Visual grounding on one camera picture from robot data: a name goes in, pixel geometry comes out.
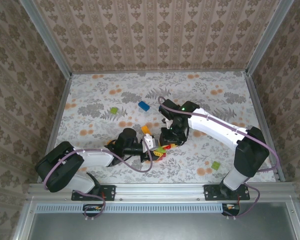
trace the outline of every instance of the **floral tablecloth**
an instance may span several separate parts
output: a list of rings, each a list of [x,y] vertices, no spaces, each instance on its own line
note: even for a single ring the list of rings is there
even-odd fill
[[[69,141],[80,148],[99,148],[116,139],[124,128],[133,128],[138,139],[147,125],[159,139],[163,116],[158,112],[158,96],[182,105],[186,101],[234,125],[258,126],[242,72],[166,72],[73,75],[58,131],[56,145]],[[146,102],[145,112],[138,103]],[[110,112],[118,108],[116,114]],[[212,163],[221,163],[218,170]],[[134,156],[127,161],[145,170]],[[204,132],[190,129],[187,142],[172,148],[155,162],[151,171],[139,173],[124,164],[114,167],[80,169],[92,173],[101,183],[204,183],[220,182],[233,167],[234,152]],[[267,160],[263,168],[270,167]],[[252,182],[275,182],[273,172],[258,173]]]

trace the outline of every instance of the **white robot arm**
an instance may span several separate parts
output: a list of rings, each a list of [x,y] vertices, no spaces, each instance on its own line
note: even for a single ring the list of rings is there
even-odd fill
[[[262,132],[256,127],[247,130],[242,127],[234,126],[209,114],[197,104],[190,101],[179,106],[167,99],[162,105],[172,110],[202,114],[207,117],[175,113],[160,106],[159,112],[164,115],[167,124],[166,127],[161,128],[159,139],[161,146],[167,144],[184,144],[188,138],[188,136],[185,135],[185,130],[188,129],[189,131],[189,128],[192,128],[212,136],[235,152],[234,167],[220,183],[220,189],[223,191],[222,194],[226,195],[226,192],[229,193],[229,191],[237,190],[247,178],[253,177],[269,155],[269,151],[263,146],[241,134],[237,134],[236,131],[230,130],[225,126],[235,128],[265,143]],[[147,151],[145,144],[147,144],[150,150],[154,150],[158,147],[158,142],[153,136],[146,134],[144,141],[139,143],[136,138],[136,131],[131,128],[125,128],[123,132],[120,133],[118,139],[115,140],[115,144],[108,144],[105,147],[121,158],[123,158],[124,155],[139,155],[141,162],[143,162],[146,159],[145,152]],[[45,179],[61,157],[76,149],[77,148],[73,147],[69,142],[62,142],[35,166],[39,176]],[[79,168],[92,166],[111,167],[118,163],[120,163],[120,161],[107,152],[78,152],[70,156],[67,161],[63,163],[62,167],[59,167],[53,172],[54,175],[51,175],[47,181],[47,187],[51,192],[57,192],[66,187],[88,193],[94,188],[95,183],[98,181],[90,174],[77,172],[77,170]]]
[[[167,123],[166,128],[161,129],[160,143],[162,145],[169,143],[182,145],[187,140],[187,136],[184,134],[185,129],[191,128],[210,135],[235,152],[234,166],[221,182],[222,185],[231,191],[235,191],[248,178],[253,177],[269,155],[267,149],[237,133],[237,131],[240,131],[265,143],[262,132],[256,127],[248,130],[243,127],[232,125],[211,115],[203,108],[200,108],[197,104],[190,101],[179,106],[167,99],[162,105],[177,112],[181,111],[206,116],[202,117],[198,115],[175,113],[160,106],[159,112],[164,115],[164,122]],[[225,126],[236,129],[236,131],[228,129]]]

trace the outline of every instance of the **damask wallpaper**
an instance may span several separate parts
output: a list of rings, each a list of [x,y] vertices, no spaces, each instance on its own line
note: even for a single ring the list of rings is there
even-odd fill
[[[300,0],[252,75],[287,181],[300,199]]]
[[[0,0],[0,240],[37,180],[65,82],[21,4]]]
[[[280,0],[34,0],[73,72],[244,69]]]

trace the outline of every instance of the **lime green lego brick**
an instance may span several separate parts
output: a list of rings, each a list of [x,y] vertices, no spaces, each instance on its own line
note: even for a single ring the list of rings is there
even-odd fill
[[[112,113],[112,114],[116,114],[117,112],[118,112],[118,108],[117,107],[112,107],[110,109],[110,113]]]
[[[166,153],[166,150],[162,146],[158,147],[155,151],[159,152],[159,153],[162,153],[162,154]]]
[[[212,169],[218,170],[219,167],[220,167],[220,162],[214,161],[214,162],[212,163],[212,166],[211,166]]]

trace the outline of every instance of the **purple cable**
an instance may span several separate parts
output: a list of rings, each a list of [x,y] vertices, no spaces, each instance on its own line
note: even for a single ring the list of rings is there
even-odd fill
[[[259,198],[260,198],[260,191],[259,191],[257,188],[248,185],[246,182],[244,182],[243,184],[246,185],[248,188],[251,188],[251,189],[255,190],[255,191],[258,193],[258,196],[256,197],[256,199],[255,199],[255,201],[253,202],[253,204],[249,207],[249,209],[248,209],[247,211],[245,211],[244,213],[241,213],[241,214],[239,214],[239,215],[237,215],[237,216],[233,216],[230,212],[228,212],[228,211],[223,211],[224,213],[228,214],[229,216],[231,216],[231,217],[233,217],[233,218],[241,218],[241,217],[243,217],[244,215],[246,215],[247,213],[249,213],[249,212],[255,207],[255,205],[257,204],[257,202],[259,201]]]
[[[160,106],[163,107],[164,109],[167,109],[167,110],[169,110],[169,111],[171,111],[173,113],[177,113],[177,114],[192,115],[192,116],[199,116],[199,117],[206,118],[207,120],[211,120],[211,121],[213,121],[213,122],[215,122],[215,123],[217,123],[217,124],[219,124],[219,125],[227,128],[227,129],[229,129],[229,130],[231,130],[233,132],[236,132],[236,133],[238,133],[240,135],[243,135],[246,138],[251,139],[252,141],[254,141],[254,142],[260,144],[261,146],[263,146],[264,148],[268,149],[274,155],[274,157],[276,159],[275,165],[273,167],[270,167],[270,168],[260,169],[260,170],[258,170],[258,172],[268,172],[268,171],[271,171],[271,170],[275,170],[277,167],[279,167],[279,165],[280,165],[279,156],[277,155],[276,151],[274,151],[271,147],[269,147],[268,145],[266,145],[264,142],[262,142],[262,141],[260,141],[260,140],[258,140],[256,138],[254,138],[253,136],[250,136],[250,135],[248,135],[248,134],[246,134],[246,133],[244,133],[242,131],[238,131],[236,128],[234,128],[232,126],[228,126],[228,125],[224,124],[223,122],[218,121],[215,118],[209,118],[209,116],[207,116],[205,114],[174,110],[174,109],[172,109],[170,107],[167,107],[167,106],[163,105],[161,103],[161,101],[160,101],[161,99],[164,100],[164,101],[166,99],[163,96],[159,96],[158,97],[158,102],[159,102]]]
[[[100,199],[100,200],[103,202],[102,208],[101,208],[100,212],[99,212],[97,215],[95,215],[94,218],[99,217],[99,216],[103,213],[103,211],[104,211],[105,208],[106,208],[106,200],[105,200],[104,198],[102,198],[102,197],[100,197],[100,196],[98,196],[98,195],[87,194],[87,193],[83,193],[83,192],[77,191],[77,190],[76,190],[76,192],[77,192],[78,194],[82,195],[82,196]],[[94,207],[94,206],[89,206],[89,207],[86,207],[86,208],[85,208],[85,210],[84,210],[84,212],[83,212],[83,215],[84,215],[86,218],[88,218],[88,216],[87,216],[87,210],[88,210],[88,209],[92,209],[93,207]]]
[[[150,158],[150,167],[147,169],[147,170],[138,170],[136,169],[135,167],[129,165],[128,163],[126,163],[121,157],[119,157],[117,154],[111,152],[110,150],[107,150],[107,149],[100,149],[100,148],[87,148],[87,149],[78,149],[78,150],[74,150],[74,151],[71,151],[69,152],[67,155],[65,155],[63,158],[60,159],[60,161],[57,162],[56,165],[53,166],[53,168],[50,170],[50,172],[46,175],[44,181],[43,181],[43,187],[45,190],[48,190],[47,188],[47,181],[48,179],[50,178],[51,174],[57,169],[57,167],[59,167],[59,165],[62,164],[62,162],[64,160],[66,160],[68,157],[70,157],[71,155],[73,154],[76,154],[76,153],[80,153],[80,152],[103,152],[103,153],[107,153],[107,154],[110,154],[114,157],[116,157],[117,159],[119,159],[122,163],[124,163],[125,165],[127,165],[129,168],[131,168],[132,170],[136,171],[136,172],[139,172],[139,173],[147,173],[149,172],[151,169],[152,169],[152,166],[153,166],[153,160],[152,160],[152,156],[151,156],[151,152],[150,152],[150,149],[148,147],[147,144],[145,144],[145,147],[146,147],[146,150],[149,154],[149,158]]]
[[[76,153],[80,153],[80,152],[104,152],[104,153],[107,153],[107,154],[111,154],[112,156],[114,156],[114,157],[116,157],[117,159],[119,159],[122,163],[124,163],[125,165],[127,165],[127,166],[128,166],[129,168],[131,168],[132,170],[135,170],[136,172],[139,172],[139,173],[147,173],[147,172],[149,172],[149,171],[152,169],[152,166],[153,166],[153,159],[152,159],[151,152],[150,152],[150,149],[149,149],[149,147],[148,147],[147,144],[145,144],[145,148],[146,148],[146,150],[147,150],[147,152],[148,152],[148,155],[149,155],[149,158],[150,158],[150,167],[149,167],[147,170],[138,170],[138,169],[136,169],[135,167],[133,167],[133,166],[129,165],[128,163],[126,163],[126,162],[125,162],[121,157],[119,157],[117,154],[115,154],[115,153],[113,153],[113,152],[111,152],[111,151],[109,151],[109,150],[106,150],[106,149],[100,149],[100,148],[93,149],[93,148],[89,148],[89,149],[78,149],[78,150],[71,151],[71,152],[69,152],[67,155],[65,155],[63,158],[61,158],[60,161],[58,161],[58,162],[56,163],[56,165],[53,166],[53,168],[52,168],[52,169],[50,170],[50,172],[46,175],[46,177],[45,177],[45,179],[44,179],[44,181],[43,181],[43,187],[44,187],[45,190],[48,190],[48,188],[47,188],[47,181],[48,181],[48,179],[50,178],[51,174],[57,169],[57,167],[58,167],[60,164],[62,164],[62,162],[63,162],[64,160],[66,160],[66,159],[67,159],[68,157],[70,157],[71,155],[76,154]],[[105,210],[105,207],[106,207],[106,201],[105,201],[102,197],[100,197],[100,196],[98,196],[98,195],[92,195],[92,194],[83,193],[83,192],[77,191],[77,190],[76,190],[76,192],[77,192],[78,194],[82,195],[82,196],[92,197],[92,198],[97,198],[97,199],[102,200],[102,202],[103,202],[102,209],[100,210],[100,212],[99,212],[96,216],[94,216],[94,218],[99,217],[99,216],[103,213],[103,211]],[[91,207],[87,207],[87,208],[84,210],[84,213],[83,213],[84,216],[85,216],[86,218],[88,217],[88,216],[87,216],[87,209],[89,209],[89,208],[91,208]]]

